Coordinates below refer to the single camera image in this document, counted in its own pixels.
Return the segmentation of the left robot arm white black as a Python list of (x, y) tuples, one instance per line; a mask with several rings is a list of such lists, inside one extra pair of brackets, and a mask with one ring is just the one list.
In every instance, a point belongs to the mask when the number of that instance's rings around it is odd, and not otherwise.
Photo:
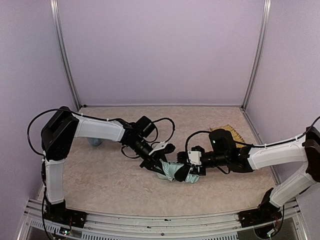
[(164, 175), (161, 154), (147, 142), (155, 129), (153, 121), (145, 115), (128, 122), (121, 118), (102, 119), (73, 113), (65, 106), (59, 108), (41, 130), (42, 180), (48, 212), (61, 214), (66, 211), (64, 165), (76, 139), (120, 143), (141, 158), (141, 168)]

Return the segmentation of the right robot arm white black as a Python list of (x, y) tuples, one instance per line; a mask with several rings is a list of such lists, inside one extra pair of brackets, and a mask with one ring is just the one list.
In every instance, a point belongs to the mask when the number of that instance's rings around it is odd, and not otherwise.
[(261, 210), (277, 211), (288, 200), (320, 181), (320, 132), (313, 126), (301, 135), (265, 145), (242, 144), (230, 131), (209, 132), (212, 151), (195, 146), (186, 153), (187, 163), (204, 173), (207, 168), (226, 166), (234, 173), (251, 173), (264, 167), (301, 162), (302, 166), (280, 185), (268, 190), (259, 205)]

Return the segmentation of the mint green black umbrella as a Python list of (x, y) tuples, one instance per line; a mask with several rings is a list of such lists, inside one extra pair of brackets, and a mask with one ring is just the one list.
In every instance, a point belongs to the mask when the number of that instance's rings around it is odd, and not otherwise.
[(161, 164), (163, 173), (157, 173), (157, 176), (162, 180), (195, 184), (200, 179), (198, 174), (191, 173), (192, 167), (190, 165), (164, 161), (161, 161)]

